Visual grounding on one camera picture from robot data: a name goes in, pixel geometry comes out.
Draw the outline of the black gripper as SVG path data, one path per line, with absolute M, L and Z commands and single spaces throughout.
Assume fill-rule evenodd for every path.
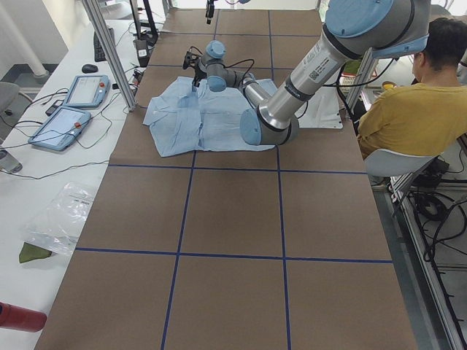
M 204 78 L 204 72 L 197 66 L 194 68 L 195 70 L 195 77 L 192 81 L 192 86 L 198 88 L 200 86 L 201 79 Z
M 212 22 L 212 18 L 214 15 L 214 9 L 215 9 L 215 0 L 207 0 L 206 13 L 205 13 L 207 24 L 210 24 Z

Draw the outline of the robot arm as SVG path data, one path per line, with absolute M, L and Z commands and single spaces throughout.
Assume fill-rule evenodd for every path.
M 429 1 L 330 1 L 314 47 L 273 95 L 250 73 L 225 67 L 222 42 L 211 41 L 203 54 L 187 52 L 183 68 L 193 68 L 193 85 L 239 89 L 251 104 L 240 122 L 250 145 L 281 145 L 298 134 L 296 112 L 347 61 L 370 51 L 374 58 L 397 58 L 422 51 L 428 40 Z

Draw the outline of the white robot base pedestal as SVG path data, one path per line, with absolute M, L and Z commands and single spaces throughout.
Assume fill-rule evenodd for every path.
M 331 87 L 319 89 L 297 112 L 301 128 L 342 129 L 339 98 Z

